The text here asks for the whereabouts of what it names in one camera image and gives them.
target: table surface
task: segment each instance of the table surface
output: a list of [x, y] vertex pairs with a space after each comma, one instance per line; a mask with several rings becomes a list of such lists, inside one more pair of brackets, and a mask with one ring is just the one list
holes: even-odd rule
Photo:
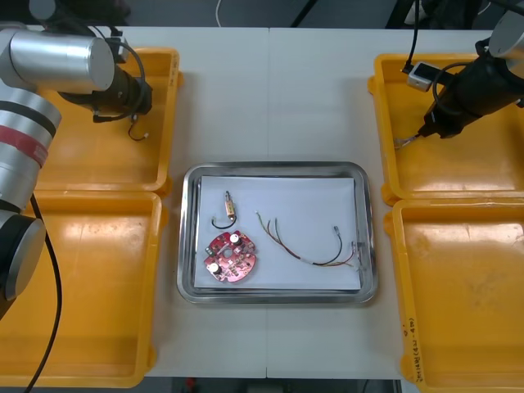
[[[373, 60], [412, 32], [124, 28], [135, 47], [174, 47], [178, 91], [150, 376], [400, 378], [400, 319], [373, 99]], [[417, 52], [474, 52], [487, 32], [422, 31]], [[368, 173], [378, 291], [365, 305], [192, 305], [176, 288], [181, 179], [194, 164], [348, 160]]]

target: yellow bin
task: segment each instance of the yellow bin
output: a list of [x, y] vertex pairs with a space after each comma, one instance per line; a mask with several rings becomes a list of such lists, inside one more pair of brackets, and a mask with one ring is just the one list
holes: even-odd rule
[[[476, 55], [419, 55], [442, 67]], [[406, 84], [407, 55], [382, 55], [368, 82], [373, 94], [386, 184], [382, 197], [400, 199], [524, 197], [524, 111], [509, 106], [465, 127], [455, 138], [418, 139], [395, 151], [394, 138], [413, 136], [433, 103], [431, 92]]]
[[404, 377], [422, 392], [524, 391], [524, 200], [400, 201]]
[[[135, 142], [128, 135], [127, 119], [93, 123], [93, 113], [61, 98], [55, 92], [40, 92], [62, 114], [62, 122], [49, 149], [37, 190], [112, 190], [169, 193], [169, 158], [174, 134], [178, 53], [174, 49], [139, 48], [147, 82], [153, 89], [153, 107], [139, 116], [133, 127]], [[138, 76], [132, 56], [122, 66]]]
[[[37, 386], [131, 387], [153, 365], [156, 263], [166, 224], [152, 192], [37, 192], [60, 265], [63, 309]], [[0, 323], [0, 386], [27, 386], [51, 334], [47, 249]]]

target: circuit board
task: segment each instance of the circuit board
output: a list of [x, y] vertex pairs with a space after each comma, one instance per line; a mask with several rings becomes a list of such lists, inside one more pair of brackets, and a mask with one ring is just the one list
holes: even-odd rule
[[219, 281], [240, 281], [255, 267], [255, 243], [240, 231], [217, 236], [206, 253], [206, 269]]

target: floor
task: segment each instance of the floor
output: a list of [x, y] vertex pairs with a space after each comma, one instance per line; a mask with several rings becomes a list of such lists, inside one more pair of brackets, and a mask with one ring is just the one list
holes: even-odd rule
[[[344, 380], [240, 380], [198, 379], [194, 393], [361, 393], [365, 381]], [[129, 393], [186, 393], [184, 378], [150, 377], [126, 390]], [[36, 393], [116, 393], [114, 389], [34, 389]], [[0, 393], [20, 393], [20, 388], [2, 388]], [[370, 381], [365, 393], [395, 393], [392, 381]]]
[[[125, 0], [132, 26], [216, 26], [217, 0]], [[307, 0], [222, 0], [223, 27], [289, 27]], [[395, 0], [319, 0], [301, 28], [383, 29]], [[475, 29], [493, 29], [502, 10], [491, 6]]]

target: stainless steel tray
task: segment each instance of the stainless steel tray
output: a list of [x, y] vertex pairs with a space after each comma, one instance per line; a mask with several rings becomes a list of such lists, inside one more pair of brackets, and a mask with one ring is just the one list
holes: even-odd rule
[[[355, 181], [357, 252], [360, 260], [359, 290], [281, 290], [195, 287], [195, 252], [202, 176], [271, 178], [352, 178]], [[363, 303], [377, 290], [377, 268], [368, 176], [351, 162], [228, 162], [191, 168], [184, 178], [180, 238], [178, 245], [178, 290], [192, 303]]]

